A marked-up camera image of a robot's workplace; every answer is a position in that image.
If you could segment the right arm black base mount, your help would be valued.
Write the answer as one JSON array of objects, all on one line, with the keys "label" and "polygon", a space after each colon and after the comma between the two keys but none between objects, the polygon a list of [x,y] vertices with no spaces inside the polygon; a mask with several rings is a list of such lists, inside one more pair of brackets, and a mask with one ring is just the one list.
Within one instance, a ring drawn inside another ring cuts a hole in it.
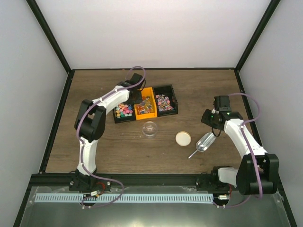
[{"label": "right arm black base mount", "polygon": [[196,178],[196,188],[202,191],[228,191],[230,186],[219,180],[219,168],[226,166],[215,166],[210,173],[203,172]]}]

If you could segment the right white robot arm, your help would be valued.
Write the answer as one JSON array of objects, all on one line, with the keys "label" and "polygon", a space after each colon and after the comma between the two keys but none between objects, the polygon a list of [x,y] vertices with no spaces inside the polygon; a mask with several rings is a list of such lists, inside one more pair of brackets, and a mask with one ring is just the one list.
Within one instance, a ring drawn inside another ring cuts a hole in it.
[{"label": "right white robot arm", "polygon": [[239,112],[232,111],[229,96],[214,97],[213,109],[203,113],[201,122],[225,132],[235,145],[241,164],[238,169],[217,167],[216,175],[210,179],[211,187],[217,191],[227,184],[238,189],[242,195],[274,194],[278,187],[279,159],[269,154],[251,135],[247,121]]}]

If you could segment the metal scoop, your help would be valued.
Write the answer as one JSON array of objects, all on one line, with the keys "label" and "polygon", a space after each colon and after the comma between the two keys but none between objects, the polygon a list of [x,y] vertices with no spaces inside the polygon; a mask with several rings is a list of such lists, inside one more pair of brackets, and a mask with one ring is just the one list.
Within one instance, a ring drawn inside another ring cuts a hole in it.
[{"label": "metal scoop", "polygon": [[197,152],[205,152],[215,141],[216,137],[212,132],[206,133],[197,143],[196,150],[188,157],[190,159]]}]

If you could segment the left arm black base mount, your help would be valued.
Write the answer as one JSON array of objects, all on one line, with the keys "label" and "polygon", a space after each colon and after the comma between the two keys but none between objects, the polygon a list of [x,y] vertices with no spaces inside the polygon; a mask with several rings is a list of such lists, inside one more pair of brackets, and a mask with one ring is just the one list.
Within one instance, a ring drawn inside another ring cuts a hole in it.
[{"label": "left arm black base mount", "polygon": [[79,192],[92,192],[92,191],[109,191],[111,188],[111,182],[106,180],[97,179],[91,175],[84,175],[78,170],[72,174],[70,191]]}]

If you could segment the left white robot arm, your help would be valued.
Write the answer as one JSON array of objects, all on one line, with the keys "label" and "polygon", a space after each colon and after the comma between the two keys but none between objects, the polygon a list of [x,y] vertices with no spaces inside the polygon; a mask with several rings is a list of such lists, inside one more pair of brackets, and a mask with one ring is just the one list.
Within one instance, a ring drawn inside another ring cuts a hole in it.
[{"label": "left white robot arm", "polygon": [[118,83],[111,91],[94,100],[83,100],[75,121],[76,137],[80,144],[79,163],[76,173],[82,176],[80,185],[92,191],[97,180],[92,175],[96,171],[96,151],[98,140],[105,131],[106,116],[118,104],[126,102],[145,82],[146,73],[133,74],[130,80]]}]

